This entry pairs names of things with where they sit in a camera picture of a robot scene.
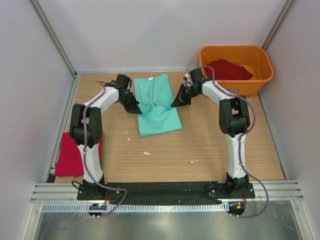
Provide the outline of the teal t shirt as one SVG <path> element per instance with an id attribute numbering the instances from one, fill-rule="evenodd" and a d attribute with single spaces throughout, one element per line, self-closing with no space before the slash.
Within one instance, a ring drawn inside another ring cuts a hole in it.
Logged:
<path id="1" fill-rule="evenodd" d="M 178 111 L 171 107 L 174 101 L 168 75 L 135 78 L 135 97 L 142 112 L 138 116 L 141 137 L 179 131 L 182 124 Z"/>

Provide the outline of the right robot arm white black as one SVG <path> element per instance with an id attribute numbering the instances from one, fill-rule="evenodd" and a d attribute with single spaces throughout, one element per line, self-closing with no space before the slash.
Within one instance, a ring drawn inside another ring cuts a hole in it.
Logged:
<path id="1" fill-rule="evenodd" d="M 218 105 L 218 124 L 226 137 L 228 149 L 224 189 L 229 197 L 240 198 L 249 187 L 245 162 L 246 133 L 251 125 L 248 103 L 244 97 L 224 89 L 215 80 L 214 71 L 211 73 L 211 77 L 206 77 L 199 68 L 186 73 L 171 107 L 190 105 L 192 98 L 199 95 L 209 97 Z"/>

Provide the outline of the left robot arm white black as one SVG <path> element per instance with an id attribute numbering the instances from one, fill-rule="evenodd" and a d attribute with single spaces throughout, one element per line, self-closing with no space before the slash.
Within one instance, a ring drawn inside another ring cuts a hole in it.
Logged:
<path id="1" fill-rule="evenodd" d="M 105 185 L 99 154 L 103 139 L 103 113 L 114 103 L 120 103 L 129 114 L 141 115 L 132 80 L 118 74 L 116 80 L 99 82 L 102 90 L 83 104 L 74 104 L 71 111 L 69 135 L 81 154 L 83 180 L 78 187 L 78 200 L 101 200 L 110 190 Z"/>

